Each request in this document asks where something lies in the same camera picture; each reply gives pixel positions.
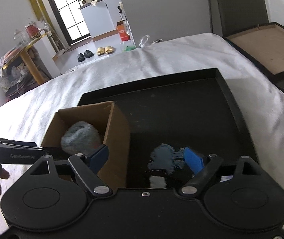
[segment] slipper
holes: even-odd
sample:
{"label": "slipper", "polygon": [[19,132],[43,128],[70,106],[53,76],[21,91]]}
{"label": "slipper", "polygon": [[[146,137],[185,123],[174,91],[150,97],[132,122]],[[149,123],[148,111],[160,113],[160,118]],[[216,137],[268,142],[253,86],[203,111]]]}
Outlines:
{"label": "slipper", "polygon": [[105,53],[105,48],[104,47],[99,47],[97,50],[98,56],[103,55]]}
{"label": "slipper", "polygon": [[92,51],[86,50],[86,51],[84,52],[84,56],[85,56],[86,58],[90,58],[90,57],[93,57],[94,54],[93,54]]}
{"label": "slipper", "polygon": [[84,57],[84,55],[83,54],[78,54],[78,62],[79,63],[81,63],[81,62],[83,62],[85,60],[85,57]]}
{"label": "slipper", "polygon": [[111,46],[105,47],[105,53],[106,54],[110,54],[112,52],[114,52],[114,48],[113,47],[111,47]]}

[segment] black slipper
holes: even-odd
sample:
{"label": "black slipper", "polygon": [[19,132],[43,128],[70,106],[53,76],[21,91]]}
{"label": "black slipper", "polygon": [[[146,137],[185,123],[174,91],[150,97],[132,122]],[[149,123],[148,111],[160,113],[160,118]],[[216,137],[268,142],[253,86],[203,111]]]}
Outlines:
{"label": "black slipper", "polygon": [[84,57],[84,55],[83,54],[78,54],[78,62],[79,63],[81,63],[81,62],[83,62],[85,60],[85,57]]}
{"label": "black slipper", "polygon": [[93,54],[92,51],[86,50],[86,51],[84,52],[84,56],[85,56],[86,58],[90,58],[90,57],[93,57],[94,54]]}

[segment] bed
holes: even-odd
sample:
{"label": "bed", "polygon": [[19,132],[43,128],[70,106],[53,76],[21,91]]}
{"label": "bed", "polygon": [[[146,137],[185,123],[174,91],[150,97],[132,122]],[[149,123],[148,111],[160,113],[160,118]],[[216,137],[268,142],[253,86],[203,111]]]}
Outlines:
{"label": "bed", "polygon": [[[0,107],[0,138],[38,145],[58,109],[83,93],[144,78],[218,68],[247,123],[262,167],[284,188],[284,94],[221,37],[200,34],[125,52],[59,76]],[[5,165],[7,190],[28,166]],[[7,225],[0,213],[0,233]]]}

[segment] blue cloth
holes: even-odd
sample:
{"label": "blue cloth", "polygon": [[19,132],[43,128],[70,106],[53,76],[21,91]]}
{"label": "blue cloth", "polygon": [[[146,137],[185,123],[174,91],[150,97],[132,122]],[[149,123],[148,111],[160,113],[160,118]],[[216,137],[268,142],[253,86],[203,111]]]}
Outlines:
{"label": "blue cloth", "polygon": [[174,168],[182,169],[185,162],[183,160],[177,160],[183,158],[184,148],[181,148],[177,152],[173,147],[167,144],[161,144],[151,153],[152,162],[148,163],[149,169],[164,169],[167,174],[172,174]]}

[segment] cardboard carton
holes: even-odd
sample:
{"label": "cardboard carton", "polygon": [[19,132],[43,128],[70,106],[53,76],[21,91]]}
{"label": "cardboard carton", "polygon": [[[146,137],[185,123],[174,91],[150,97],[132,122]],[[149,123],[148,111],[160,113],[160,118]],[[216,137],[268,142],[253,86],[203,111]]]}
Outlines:
{"label": "cardboard carton", "polygon": [[98,176],[114,191],[125,188],[130,147],[129,124],[114,102],[103,102],[58,110],[45,134],[41,146],[60,147],[61,137],[70,126],[85,121],[99,132],[109,148],[109,159]]}
{"label": "cardboard carton", "polygon": [[130,40],[130,36],[126,33],[123,21],[117,23],[116,29],[119,32],[121,37],[121,41],[128,41]]}
{"label": "cardboard carton", "polygon": [[284,26],[278,23],[261,24],[225,39],[271,82],[277,84],[284,80]]}

